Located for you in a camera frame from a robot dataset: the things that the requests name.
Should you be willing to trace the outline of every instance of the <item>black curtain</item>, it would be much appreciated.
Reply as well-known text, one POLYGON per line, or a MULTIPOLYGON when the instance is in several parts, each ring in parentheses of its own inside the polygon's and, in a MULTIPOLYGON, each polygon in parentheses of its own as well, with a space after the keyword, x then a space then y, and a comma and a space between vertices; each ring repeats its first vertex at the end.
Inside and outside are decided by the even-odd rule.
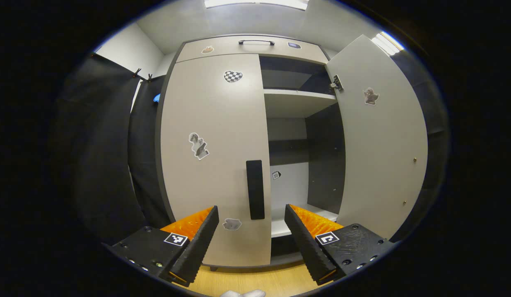
POLYGON ((155 123, 165 75, 143 81, 129 121, 129 169, 135 193, 150 226, 162 228, 170 224, 158 184, 155 164, 155 123))
POLYGON ((419 60, 407 51, 391 56, 408 79, 419 100, 428 134, 426 173, 414 208, 390 241, 404 239, 425 217, 439 194, 449 149, 448 116, 435 81, 419 60))
POLYGON ((50 138, 54 177, 82 223, 107 244, 146 224, 127 166, 129 112, 139 78, 96 54, 65 80, 50 138))

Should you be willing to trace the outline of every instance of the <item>small label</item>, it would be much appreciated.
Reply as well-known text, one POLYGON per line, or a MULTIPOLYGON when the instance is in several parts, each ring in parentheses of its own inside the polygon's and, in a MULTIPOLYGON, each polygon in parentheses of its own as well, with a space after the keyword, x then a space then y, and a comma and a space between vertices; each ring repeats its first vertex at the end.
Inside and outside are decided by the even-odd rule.
POLYGON ((224 80, 228 83, 234 83, 243 78, 243 74, 238 71, 228 70, 224 73, 224 80))
POLYGON ((189 142, 191 142, 193 145, 191 146, 191 151, 193 152, 193 155, 198 160, 202 160, 205 156, 208 156, 210 152, 206 149, 206 143, 204 139, 199 138, 199 134, 197 133, 191 133, 189 134, 189 142))
POLYGON ((327 232, 327 233, 323 233, 323 234, 320 234, 320 235, 316 235, 316 239, 318 239, 318 241, 320 242, 320 244, 322 245, 325 245, 325 244, 330 244, 330 243, 333 243, 335 241, 338 241, 340 240, 338 237, 336 237, 336 235, 334 235, 334 233, 332 232, 327 232))
POLYGON ((187 239, 188 239, 187 236, 170 233, 169 236, 163 240, 163 242, 182 246, 184 245, 187 239))
POLYGON ((278 179, 280 176, 282 176, 282 173, 280 173, 280 171, 274 171, 272 173, 272 180, 276 180, 278 179))
POLYGON ((367 105, 376 105, 377 99, 379 99, 379 95, 375 94, 373 88, 367 88, 364 92, 365 103, 367 105))
POLYGON ((289 47, 292 47, 294 49, 301 49, 301 45, 298 45, 297 43, 287 42, 289 47))
POLYGON ((213 50, 214 50, 214 48, 213 48, 211 45, 209 45, 208 47, 206 47, 205 49, 203 49, 201 53, 203 53, 203 54, 207 54, 207 53, 211 53, 211 52, 213 52, 213 50))
POLYGON ((236 231, 241 227, 242 222, 238 219, 224 219, 223 227, 229 231, 236 231))

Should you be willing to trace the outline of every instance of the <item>door hinge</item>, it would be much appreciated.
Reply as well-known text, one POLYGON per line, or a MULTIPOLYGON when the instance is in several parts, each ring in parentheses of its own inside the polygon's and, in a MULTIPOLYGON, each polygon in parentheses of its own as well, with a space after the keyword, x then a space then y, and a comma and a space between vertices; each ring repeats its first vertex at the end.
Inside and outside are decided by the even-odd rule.
POLYGON ((340 92, 344 90, 344 88, 342 87, 342 82, 340 82, 340 78, 338 77, 338 75, 334 76, 334 81, 329 86, 331 87, 329 88, 329 90, 333 92, 335 89, 338 89, 338 91, 340 92))

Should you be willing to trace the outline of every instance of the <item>black door handle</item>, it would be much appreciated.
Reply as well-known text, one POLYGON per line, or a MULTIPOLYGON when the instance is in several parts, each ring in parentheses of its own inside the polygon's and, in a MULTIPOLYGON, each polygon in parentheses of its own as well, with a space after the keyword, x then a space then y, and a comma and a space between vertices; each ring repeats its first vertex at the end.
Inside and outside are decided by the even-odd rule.
POLYGON ((248 184, 250 218, 252 220, 264 219, 265 194, 263 192, 263 164, 261 160, 246 162, 246 182, 248 184))
POLYGON ((270 45, 276 44, 276 42, 270 41, 270 40, 239 40, 239 45, 242 45, 245 41, 263 41, 263 42, 270 42, 270 45))

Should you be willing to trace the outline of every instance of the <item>white shelf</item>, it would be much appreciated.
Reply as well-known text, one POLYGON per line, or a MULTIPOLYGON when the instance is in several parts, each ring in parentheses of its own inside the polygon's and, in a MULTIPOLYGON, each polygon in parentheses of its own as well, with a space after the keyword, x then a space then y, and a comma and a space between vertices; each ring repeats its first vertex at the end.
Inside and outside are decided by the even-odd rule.
MULTIPOLYGON (((296 206, 314 212, 315 214, 327 218, 333 222, 336 222, 336 218, 338 218, 338 214, 332 213, 327 210, 323 210, 321 208, 309 204, 301 204, 296 206)), ((284 220, 284 214, 285 214, 284 207, 283 209, 272 209, 272 228, 271 228, 272 237, 290 235, 290 230, 287 227, 287 224, 285 223, 284 220)))
POLYGON ((306 118, 330 105, 336 96, 314 92, 265 89, 267 118, 306 118))

